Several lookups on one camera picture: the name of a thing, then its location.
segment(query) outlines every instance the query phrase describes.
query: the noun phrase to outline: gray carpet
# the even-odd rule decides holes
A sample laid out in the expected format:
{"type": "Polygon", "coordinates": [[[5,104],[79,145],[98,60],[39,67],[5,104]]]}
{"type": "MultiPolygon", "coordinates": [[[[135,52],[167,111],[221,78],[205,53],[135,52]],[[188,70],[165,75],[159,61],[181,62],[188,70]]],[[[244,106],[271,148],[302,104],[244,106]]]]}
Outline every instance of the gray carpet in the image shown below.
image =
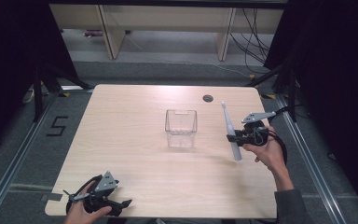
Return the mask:
{"type": "MultiPolygon", "coordinates": [[[[250,81],[246,76],[250,74],[260,76],[245,66],[224,67],[240,71],[245,76],[212,65],[200,64],[75,63],[75,66],[80,79],[91,85],[111,83],[243,86],[250,81]]],[[[251,69],[257,72],[267,71],[261,67],[251,67],[251,69]]],[[[64,79],[60,79],[60,82],[62,85],[73,85],[64,79]]],[[[272,83],[273,79],[262,83],[258,87],[259,91],[271,93],[272,83]]],[[[55,183],[89,99],[90,93],[71,93],[68,97],[58,97],[54,101],[43,127],[0,207],[0,223],[62,223],[62,217],[49,217],[44,213],[46,203],[41,201],[41,198],[51,191],[55,183]],[[59,131],[51,128],[57,116],[67,117],[67,119],[59,119],[56,123],[66,128],[61,136],[48,136],[59,131]]],[[[262,103],[266,111],[279,109],[276,100],[263,99],[262,103]]],[[[0,178],[32,124],[33,110],[33,104],[22,107],[7,127],[6,134],[2,136],[0,178]]],[[[328,186],[337,197],[344,217],[348,223],[358,223],[358,198],[351,184],[337,163],[326,157],[328,147],[318,134],[307,109],[300,106],[296,109],[296,113],[297,124],[328,186]]],[[[310,215],[315,223],[332,223],[283,117],[277,116],[271,125],[275,127],[287,146],[288,168],[295,186],[303,193],[310,215]]]]}

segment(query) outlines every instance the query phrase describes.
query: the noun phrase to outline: glass cup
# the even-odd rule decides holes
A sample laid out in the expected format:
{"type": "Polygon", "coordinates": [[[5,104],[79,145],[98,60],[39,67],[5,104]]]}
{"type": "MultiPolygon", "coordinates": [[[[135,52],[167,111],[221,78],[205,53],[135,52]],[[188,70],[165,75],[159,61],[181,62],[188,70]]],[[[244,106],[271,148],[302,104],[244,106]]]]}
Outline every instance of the glass cup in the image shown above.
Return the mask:
{"type": "Polygon", "coordinates": [[[197,111],[167,110],[165,132],[169,147],[193,147],[197,132],[197,111]]]}

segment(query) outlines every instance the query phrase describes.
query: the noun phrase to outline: toothbrush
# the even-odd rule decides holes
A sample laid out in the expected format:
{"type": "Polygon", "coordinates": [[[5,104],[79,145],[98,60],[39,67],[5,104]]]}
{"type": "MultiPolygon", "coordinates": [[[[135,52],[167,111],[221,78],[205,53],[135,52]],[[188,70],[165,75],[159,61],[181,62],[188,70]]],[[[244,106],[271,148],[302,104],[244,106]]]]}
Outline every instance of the toothbrush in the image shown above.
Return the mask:
{"type": "MultiPolygon", "coordinates": [[[[222,101],[222,107],[223,107],[223,111],[225,112],[227,133],[230,135],[235,135],[234,127],[232,126],[231,119],[229,118],[228,112],[226,110],[226,103],[224,101],[222,101]]],[[[231,142],[230,144],[231,144],[232,153],[234,154],[235,161],[242,160],[241,151],[237,143],[231,142]]]]}

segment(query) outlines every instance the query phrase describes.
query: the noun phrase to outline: human hand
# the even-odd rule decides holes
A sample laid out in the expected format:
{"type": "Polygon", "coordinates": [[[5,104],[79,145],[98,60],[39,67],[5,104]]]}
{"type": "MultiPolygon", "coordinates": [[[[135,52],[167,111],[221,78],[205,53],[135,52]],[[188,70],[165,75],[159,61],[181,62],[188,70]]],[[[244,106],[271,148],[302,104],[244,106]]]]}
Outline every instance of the human hand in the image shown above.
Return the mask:
{"type": "MultiPolygon", "coordinates": [[[[87,190],[92,186],[94,182],[95,181],[91,181],[91,183],[89,183],[85,188],[83,188],[80,194],[87,193],[87,190]]],[[[98,218],[106,216],[111,210],[112,207],[106,206],[96,212],[88,213],[84,209],[83,200],[81,200],[79,202],[72,203],[72,206],[69,209],[64,224],[91,224],[98,218]]]]}
{"type": "MultiPolygon", "coordinates": [[[[275,134],[275,130],[272,127],[268,127],[268,131],[275,134]]],[[[242,147],[247,151],[253,152],[256,155],[255,162],[263,162],[272,172],[277,186],[277,191],[294,188],[289,172],[284,163],[282,148],[274,137],[268,136],[267,143],[261,147],[251,144],[244,144],[242,147]]]]}

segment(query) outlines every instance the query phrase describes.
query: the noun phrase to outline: person's arm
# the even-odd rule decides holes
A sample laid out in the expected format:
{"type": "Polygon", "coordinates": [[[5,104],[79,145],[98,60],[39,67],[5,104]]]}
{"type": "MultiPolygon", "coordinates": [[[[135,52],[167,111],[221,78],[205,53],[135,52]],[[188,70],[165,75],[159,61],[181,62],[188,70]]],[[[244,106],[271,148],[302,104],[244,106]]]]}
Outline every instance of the person's arm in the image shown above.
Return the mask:
{"type": "MultiPolygon", "coordinates": [[[[89,187],[95,181],[91,181],[81,192],[80,194],[85,194],[89,187]]],[[[66,216],[64,224],[91,224],[95,222],[98,218],[106,216],[112,208],[110,206],[106,206],[101,208],[100,210],[88,213],[84,209],[83,201],[79,201],[76,203],[72,203],[71,208],[69,209],[68,215],[66,216]]]]}
{"type": "MultiPolygon", "coordinates": [[[[275,133],[272,127],[268,127],[268,130],[275,133]]],[[[279,143],[272,136],[269,136],[268,142],[262,147],[245,144],[243,148],[253,152],[256,155],[255,162],[263,162],[274,176],[277,187],[275,200],[277,202],[280,223],[313,223],[313,220],[307,213],[300,191],[295,189],[290,178],[279,143]]]]}

